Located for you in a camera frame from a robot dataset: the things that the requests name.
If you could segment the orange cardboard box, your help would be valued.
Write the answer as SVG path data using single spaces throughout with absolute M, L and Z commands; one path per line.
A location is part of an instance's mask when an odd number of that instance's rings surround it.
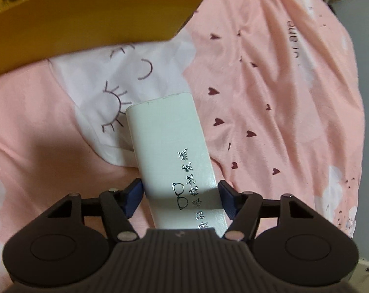
M 18 0 L 0 8 L 0 75 L 81 50 L 169 40 L 203 0 Z

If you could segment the white glasses case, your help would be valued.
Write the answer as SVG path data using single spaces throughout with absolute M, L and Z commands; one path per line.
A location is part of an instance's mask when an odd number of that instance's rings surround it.
M 139 103 L 126 116 L 156 228 L 223 235 L 226 218 L 192 95 Z

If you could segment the pink cloud-print duvet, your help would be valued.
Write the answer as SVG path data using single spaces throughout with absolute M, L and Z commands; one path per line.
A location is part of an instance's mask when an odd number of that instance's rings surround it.
M 355 231 L 365 113 L 353 43 L 321 0 L 204 0 L 174 39 L 98 48 L 0 76 L 2 249 L 70 192 L 122 189 L 75 119 L 89 92 L 138 103 L 191 91 L 217 179 L 275 199 L 291 193 Z

